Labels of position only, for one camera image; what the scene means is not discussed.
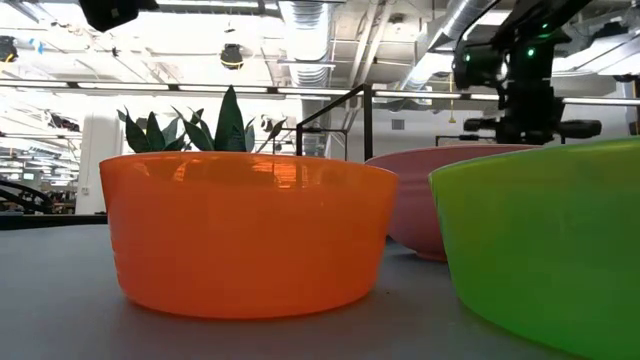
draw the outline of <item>green bowl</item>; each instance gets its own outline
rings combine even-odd
[[[458,297],[514,333],[596,359],[640,359],[640,138],[436,170]]]

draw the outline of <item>gray table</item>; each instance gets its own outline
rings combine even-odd
[[[569,359],[467,310],[446,265],[387,246],[365,299],[318,315],[204,321],[129,303],[106,226],[0,231],[0,359]]]

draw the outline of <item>bowl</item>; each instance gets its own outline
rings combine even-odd
[[[140,305],[255,319],[342,306],[373,287],[396,175],[225,152],[100,164],[118,282]]]
[[[640,359],[640,138],[458,163],[431,174],[462,302],[593,359]]]
[[[482,156],[534,148],[526,145],[468,145],[435,147],[383,155],[368,165],[399,176],[398,194],[389,236],[433,261],[447,261],[429,187],[429,174],[445,165]]]

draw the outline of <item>pink bowl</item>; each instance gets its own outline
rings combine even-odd
[[[433,203],[429,174],[445,165],[483,156],[537,148],[529,145],[463,145],[411,150],[383,155],[367,165],[395,172],[399,176],[398,194],[389,236],[415,250],[426,260],[447,261]]]

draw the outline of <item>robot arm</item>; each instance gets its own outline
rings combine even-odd
[[[590,0],[519,0],[486,42],[460,42],[454,58],[456,86],[497,90],[500,119],[469,119],[465,130],[494,130],[499,143],[543,145],[554,134],[599,135],[599,121],[561,123],[564,104],[555,97],[551,73],[555,45],[570,41],[561,27]]]

